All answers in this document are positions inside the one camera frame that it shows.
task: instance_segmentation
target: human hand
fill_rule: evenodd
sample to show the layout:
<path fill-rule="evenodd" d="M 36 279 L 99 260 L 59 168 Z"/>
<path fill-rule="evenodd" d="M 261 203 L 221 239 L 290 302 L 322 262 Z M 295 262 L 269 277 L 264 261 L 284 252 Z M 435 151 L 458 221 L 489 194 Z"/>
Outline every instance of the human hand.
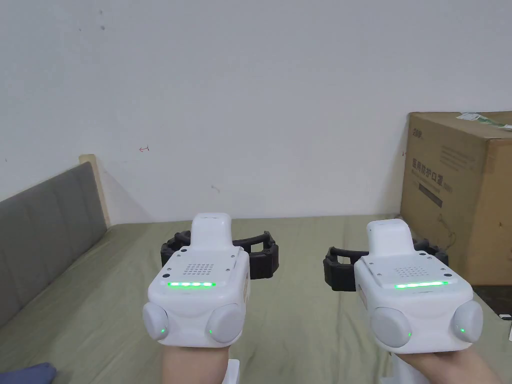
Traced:
<path fill-rule="evenodd" d="M 229 347 L 163 347 L 163 384 L 221 384 L 226 376 Z"/>
<path fill-rule="evenodd" d="M 398 355 L 432 384 L 501 384 L 474 348 L 439 353 Z"/>

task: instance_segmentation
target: white device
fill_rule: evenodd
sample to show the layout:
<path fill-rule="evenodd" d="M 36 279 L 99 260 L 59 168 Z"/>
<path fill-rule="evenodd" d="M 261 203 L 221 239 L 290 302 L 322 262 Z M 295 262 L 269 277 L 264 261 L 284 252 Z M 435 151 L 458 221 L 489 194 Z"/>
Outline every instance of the white device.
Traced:
<path fill-rule="evenodd" d="M 163 345 L 226 347 L 242 335 L 249 294 L 249 254 L 233 246 L 231 217 L 199 214 L 190 246 L 176 251 L 151 282 L 144 324 Z M 238 367 L 229 361 L 225 383 L 238 382 Z"/>
<path fill-rule="evenodd" d="M 467 281 L 414 249 L 403 220 L 374 221 L 367 232 L 370 252 L 355 263 L 354 274 L 376 342 L 393 353 L 394 377 L 382 383 L 428 383 L 395 353 L 468 348 L 482 333 L 482 308 Z"/>

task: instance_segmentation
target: round gray button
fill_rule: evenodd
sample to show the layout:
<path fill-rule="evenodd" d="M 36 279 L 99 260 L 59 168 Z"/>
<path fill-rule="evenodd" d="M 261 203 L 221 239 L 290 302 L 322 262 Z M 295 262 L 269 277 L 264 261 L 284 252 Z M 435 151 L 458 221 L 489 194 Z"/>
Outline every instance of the round gray button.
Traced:
<path fill-rule="evenodd" d="M 169 332 L 167 312 L 153 303 L 146 303 L 142 308 L 142 318 L 147 332 L 154 340 L 162 340 Z"/>
<path fill-rule="evenodd" d="M 244 327 L 245 314 L 237 304 L 217 308 L 210 316 L 207 332 L 219 343 L 232 342 Z"/>
<path fill-rule="evenodd" d="M 402 347 L 411 338 L 409 321 L 396 309 L 376 308 L 370 318 L 370 326 L 377 339 L 388 347 Z"/>
<path fill-rule="evenodd" d="M 480 304 L 470 300 L 462 304 L 453 315 L 452 330 L 464 342 L 474 343 L 482 334 L 483 311 Z"/>

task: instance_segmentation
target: green led strip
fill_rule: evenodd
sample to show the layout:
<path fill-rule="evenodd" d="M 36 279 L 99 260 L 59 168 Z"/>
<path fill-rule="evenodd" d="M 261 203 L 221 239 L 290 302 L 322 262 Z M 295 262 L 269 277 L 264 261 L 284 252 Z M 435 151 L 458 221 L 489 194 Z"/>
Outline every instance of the green led strip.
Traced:
<path fill-rule="evenodd" d="M 170 287 L 214 287 L 215 283 L 197 283 L 197 282 L 172 282 L 167 283 Z"/>
<path fill-rule="evenodd" d="M 431 281 L 428 283 L 410 283 L 410 284 L 397 284 L 395 285 L 396 289 L 403 288 L 416 288 L 416 287 L 430 287 L 432 285 L 446 285 L 449 284 L 447 281 Z"/>

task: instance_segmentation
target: upholstered headboard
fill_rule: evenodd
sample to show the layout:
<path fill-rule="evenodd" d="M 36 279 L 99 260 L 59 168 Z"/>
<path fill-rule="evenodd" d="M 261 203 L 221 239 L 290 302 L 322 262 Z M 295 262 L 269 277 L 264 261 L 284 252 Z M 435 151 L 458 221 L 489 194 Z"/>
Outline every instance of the upholstered headboard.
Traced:
<path fill-rule="evenodd" d="M 91 163 L 0 202 L 0 326 L 105 233 Z"/>

